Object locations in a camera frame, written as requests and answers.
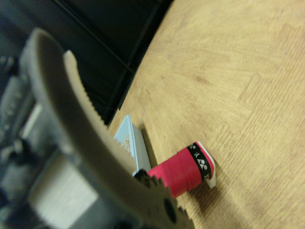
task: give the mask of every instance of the red thread spool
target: red thread spool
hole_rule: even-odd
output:
[[[148,171],[151,177],[162,178],[174,198],[201,184],[215,179],[215,164],[200,142],[180,150],[176,155]]]

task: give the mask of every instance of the red cylinder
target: red cylinder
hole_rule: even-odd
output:
[[[174,198],[211,179],[214,172],[212,158],[198,142],[182,149],[176,155],[148,171],[151,177],[162,178]]]

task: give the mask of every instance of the dark background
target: dark background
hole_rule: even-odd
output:
[[[0,55],[19,56],[35,27],[71,50],[108,124],[172,0],[0,0]],[[0,95],[8,78],[0,78]]]

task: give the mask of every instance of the black label band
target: black label band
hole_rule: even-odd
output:
[[[196,143],[193,143],[188,146],[187,149],[190,151],[190,154],[192,155],[194,161],[196,162],[196,165],[199,168],[201,180],[205,181],[206,179],[211,178],[211,167],[209,165],[208,160],[201,151],[201,148]]]

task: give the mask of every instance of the black wall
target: black wall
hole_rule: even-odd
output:
[[[71,50],[105,123],[120,107],[171,0],[0,0],[0,55],[19,56],[35,27]],[[0,94],[7,82],[0,78]]]

